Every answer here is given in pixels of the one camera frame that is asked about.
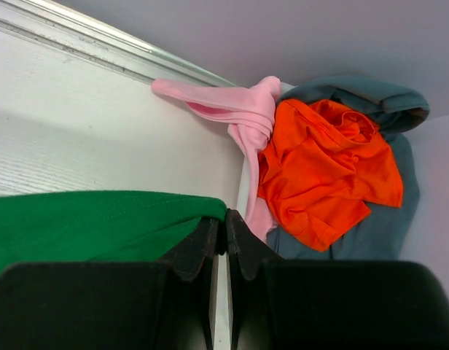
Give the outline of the green t shirt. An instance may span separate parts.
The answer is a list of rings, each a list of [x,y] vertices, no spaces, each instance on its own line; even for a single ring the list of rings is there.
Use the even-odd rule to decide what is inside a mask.
[[[129,190],[0,197],[0,274],[15,263],[153,261],[202,218],[224,221],[217,198]]]

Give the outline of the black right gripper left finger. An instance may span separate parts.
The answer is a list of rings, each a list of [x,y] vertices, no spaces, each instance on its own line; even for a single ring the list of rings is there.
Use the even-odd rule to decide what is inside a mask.
[[[154,262],[19,263],[0,275],[0,349],[211,349],[219,221]]]

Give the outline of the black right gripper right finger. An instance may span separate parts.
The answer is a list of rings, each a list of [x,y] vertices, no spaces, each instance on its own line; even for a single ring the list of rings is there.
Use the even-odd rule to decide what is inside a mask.
[[[449,301],[414,262],[285,260],[225,220],[233,349],[449,349]]]

